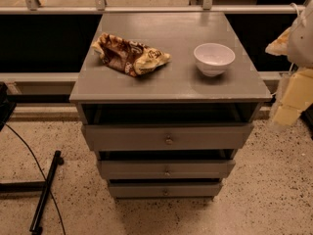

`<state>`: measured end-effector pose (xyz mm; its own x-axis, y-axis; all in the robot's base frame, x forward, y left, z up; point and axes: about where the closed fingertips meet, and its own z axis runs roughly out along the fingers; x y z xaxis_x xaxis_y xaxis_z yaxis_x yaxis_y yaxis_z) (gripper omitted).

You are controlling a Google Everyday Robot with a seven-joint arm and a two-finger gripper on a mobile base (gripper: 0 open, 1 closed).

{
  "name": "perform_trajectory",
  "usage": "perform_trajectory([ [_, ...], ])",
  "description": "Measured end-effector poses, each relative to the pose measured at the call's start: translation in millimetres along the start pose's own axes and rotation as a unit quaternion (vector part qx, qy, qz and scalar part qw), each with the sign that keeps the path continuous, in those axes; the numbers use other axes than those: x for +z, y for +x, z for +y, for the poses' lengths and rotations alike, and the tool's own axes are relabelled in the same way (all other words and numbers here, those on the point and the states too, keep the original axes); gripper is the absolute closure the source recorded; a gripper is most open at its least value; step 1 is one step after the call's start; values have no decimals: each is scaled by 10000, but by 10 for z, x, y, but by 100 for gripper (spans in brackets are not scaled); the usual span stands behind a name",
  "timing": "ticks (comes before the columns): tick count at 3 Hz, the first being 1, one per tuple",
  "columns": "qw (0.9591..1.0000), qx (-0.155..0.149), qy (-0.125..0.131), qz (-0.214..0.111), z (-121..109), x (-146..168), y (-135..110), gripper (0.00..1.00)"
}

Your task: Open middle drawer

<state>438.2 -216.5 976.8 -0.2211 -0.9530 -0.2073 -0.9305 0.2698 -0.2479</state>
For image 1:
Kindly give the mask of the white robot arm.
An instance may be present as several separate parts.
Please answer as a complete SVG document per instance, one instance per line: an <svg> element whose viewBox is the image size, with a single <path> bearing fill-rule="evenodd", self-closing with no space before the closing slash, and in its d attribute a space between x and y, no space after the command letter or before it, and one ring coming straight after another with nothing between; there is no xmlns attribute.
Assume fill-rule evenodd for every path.
<svg viewBox="0 0 313 235"><path fill-rule="evenodd" d="M291 76L283 76L279 82L276 102L270 113L271 125L289 127L313 104L313 0L302 12L291 3L297 18L265 52L274 56L286 56L297 66Z"/></svg>

